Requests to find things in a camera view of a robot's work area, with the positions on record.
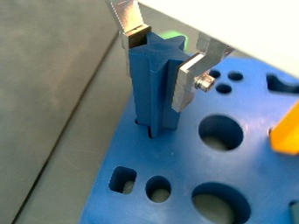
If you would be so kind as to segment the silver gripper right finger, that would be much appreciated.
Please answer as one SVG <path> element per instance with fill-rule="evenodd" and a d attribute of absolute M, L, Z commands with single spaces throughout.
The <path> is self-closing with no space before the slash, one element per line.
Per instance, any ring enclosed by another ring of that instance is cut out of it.
<path fill-rule="evenodd" d="M 199 33 L 195 53 L 179 66 L 172 94 L 172 109 L 181 112 L 191 103 L 195 91 L 208 92 L 215 84 L 209 75 L 211 69 L 233 52 L 233 48 L 208 36 Z"/>

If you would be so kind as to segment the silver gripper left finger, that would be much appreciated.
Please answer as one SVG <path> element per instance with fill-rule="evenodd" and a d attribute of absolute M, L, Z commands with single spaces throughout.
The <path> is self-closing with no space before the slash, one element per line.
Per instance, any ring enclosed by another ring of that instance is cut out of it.
<path fill-rule="evenodd" d="M 131 48 L 147 43 L 145 35 L 152 31 L 152 27 L 144 23 L 136 0 L 105 0 L 105 2 L 119 29 L 121 47 L 128 53 Z"/>

